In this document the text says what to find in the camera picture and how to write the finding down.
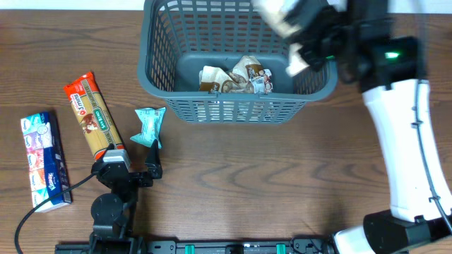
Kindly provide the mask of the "blue Kleenex tissue multipack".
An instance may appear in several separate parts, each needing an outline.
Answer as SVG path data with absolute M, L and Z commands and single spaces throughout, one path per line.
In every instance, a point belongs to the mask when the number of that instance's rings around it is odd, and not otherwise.
M 27 151 L 32 206 L 44 213 L 72 203 L 65 193 L 47 198 L 69 188 L 69 178 L 55 115 L 44 111 L 20 120 Z

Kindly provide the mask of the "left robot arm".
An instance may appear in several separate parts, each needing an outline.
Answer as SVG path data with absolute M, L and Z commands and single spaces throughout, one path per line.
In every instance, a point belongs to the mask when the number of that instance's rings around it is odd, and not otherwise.
M 126 150 L 110 144 L 92 166 L 91 172 L 110 192 L 100 195 L 91 206 L 91 254 L 148 252 L 144 239 L 132 233 L 138 189 L 151 187 L 153 178 L 147 171 L 130 172 L 130 165 Z

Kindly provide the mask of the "teal snack wrapper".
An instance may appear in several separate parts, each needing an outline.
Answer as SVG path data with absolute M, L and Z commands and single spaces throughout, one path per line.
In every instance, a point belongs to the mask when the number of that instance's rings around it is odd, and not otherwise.
M 160 141 L 160 130 L 162 127 L 165 112 L 165 107 L 159 109 L 136 109 L 135 113 L 141 121 L 142 127 L 141 132 L 139 134 L 131 136 L 130 140 L 146 147 L 151 147 L 152 144 L 157 141 L 158 148 L 161 149 L 162 143 Z

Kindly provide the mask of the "red spaghetti packet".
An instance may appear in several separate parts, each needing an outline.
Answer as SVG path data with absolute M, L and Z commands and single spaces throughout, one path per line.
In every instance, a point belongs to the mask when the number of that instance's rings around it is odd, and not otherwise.
M 64 87 L 77 122 L 95 159 L 99 159 L 109 145 L 124 149 L 121 136 L 109 113 L 92 72 Z

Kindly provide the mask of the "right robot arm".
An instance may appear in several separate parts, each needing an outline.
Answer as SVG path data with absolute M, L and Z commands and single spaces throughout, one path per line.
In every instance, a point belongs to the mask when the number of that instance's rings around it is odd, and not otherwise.
M 182 121 L 289 121 L 338 81 L 357 83 L 376 128 L 390 207 L 319 253 L 408 253 L 451 235 L 451 191 L 429 113 L 423 41 L 394 37 L 387 1 L 146 1 L 138 79 Z

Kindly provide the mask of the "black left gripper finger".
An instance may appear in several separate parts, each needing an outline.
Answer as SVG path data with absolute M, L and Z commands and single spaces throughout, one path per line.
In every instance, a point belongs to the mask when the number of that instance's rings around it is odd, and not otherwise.
M 152 179 L 162 178 L 162 165 L 160 161 L 159 146 L 157 140 L 154 140 L 153 144 L 150 147 L 150 151 L 148 153 L 148 156 L 146 157 L 146 166 L 148 168 L 148 172 L 152 176 Z
M 114 149 L 114 145 L 112 143 L 110 143 L 105 149 L 99 151 L 96 155 L 95 155 L 95 162 L 92 165 L 92 169 L 100 169 L 103 165 L 103 158 L 106 155 L 106 153 L 109 150 L 113 150 Z

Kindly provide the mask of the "beige brown snack bag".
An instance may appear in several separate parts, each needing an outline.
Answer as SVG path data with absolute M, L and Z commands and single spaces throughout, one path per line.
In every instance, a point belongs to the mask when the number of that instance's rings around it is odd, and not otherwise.
M 259 12 L 262 19 L 276 32 L 280 37 L 288 40 L 290 36 L 301 30 L 300 25 L 290 25 L 284 21 L 289 11 L 295 9 L 296 4 L 300 4 L 300 0 L 251 0 L 251 4 L 256 11 Z M 309 67 L 309 64 L 299 54 L 299 50 L 303 47 L 297 42 L 288 42 L 289 44 L 289 66 L 286 73 L 290 77 L 294 77 Z

